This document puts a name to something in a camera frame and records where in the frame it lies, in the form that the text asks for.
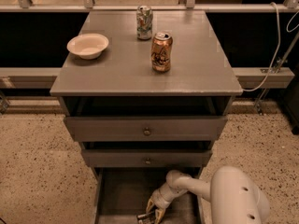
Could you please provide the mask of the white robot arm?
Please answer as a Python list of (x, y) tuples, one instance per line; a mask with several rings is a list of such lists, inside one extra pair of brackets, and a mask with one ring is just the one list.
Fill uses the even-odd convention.
[(155, 224), (160, 224), (171, 202), (187, 192), (210, 202), (213, 224), (262, 224), (270, 215), (265, 194), (233, 166), (219, 168), (210, 182), (169, 171), (165, 183), (151, 194), (146, 213), (156, 208)]

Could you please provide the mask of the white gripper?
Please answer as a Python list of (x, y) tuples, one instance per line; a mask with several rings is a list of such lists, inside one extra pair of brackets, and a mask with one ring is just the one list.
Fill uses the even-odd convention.
[(157, 207), (157, 209), (155, 210), (154, 224), (161, 223), (165, 214), (165, 209), (170, 205), (175, 197), (176, 192), (167, 184), (163, 184), (158, 189), (153, 191), (151, 197), (148, 200), (146, 213), (150, 213), (155, 206)]

